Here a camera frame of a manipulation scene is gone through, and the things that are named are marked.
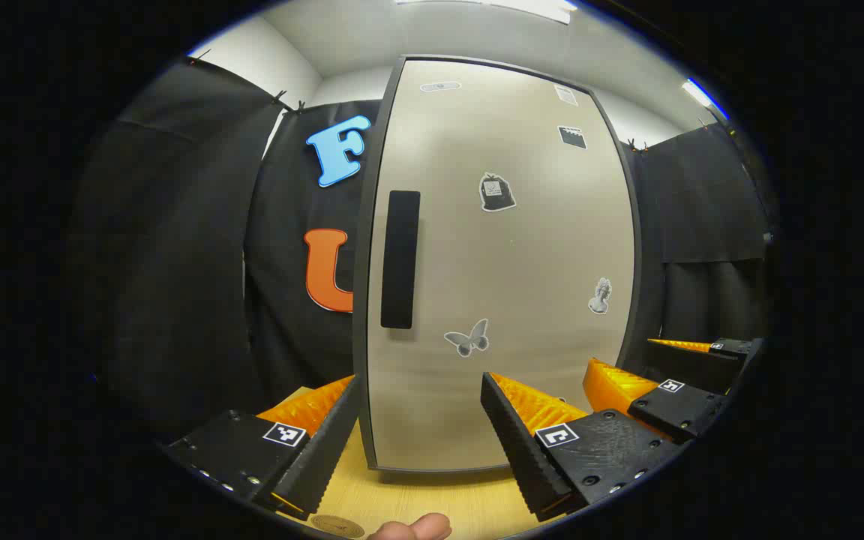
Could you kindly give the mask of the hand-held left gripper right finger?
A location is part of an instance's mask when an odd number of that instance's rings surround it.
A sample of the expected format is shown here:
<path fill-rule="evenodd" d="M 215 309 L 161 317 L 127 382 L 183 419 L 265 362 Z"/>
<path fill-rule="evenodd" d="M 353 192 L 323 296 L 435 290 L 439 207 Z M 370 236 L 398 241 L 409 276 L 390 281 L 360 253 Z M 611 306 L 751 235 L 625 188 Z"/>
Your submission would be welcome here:
<path fill-rule="evenodd" d="M 524 411 L 513 404 L 517 385 L 483 373 L 480 402 L 519 492 L 539 521 L 610 505 L 685 451 L 615 409 L 531 430 Z"/>

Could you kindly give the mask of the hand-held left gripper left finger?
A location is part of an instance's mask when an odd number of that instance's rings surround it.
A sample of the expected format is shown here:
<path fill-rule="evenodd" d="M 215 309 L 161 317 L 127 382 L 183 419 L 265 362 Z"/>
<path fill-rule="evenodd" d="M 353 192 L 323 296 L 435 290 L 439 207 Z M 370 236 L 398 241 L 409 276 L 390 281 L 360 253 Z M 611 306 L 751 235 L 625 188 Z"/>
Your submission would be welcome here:
<path fill-rule="evenodd" d="M 243 505 L 306 521 L 318 512 L 361 401 L 360 380 L 343 377 L 257 415 L 220 412 L 164 452 Z"/>

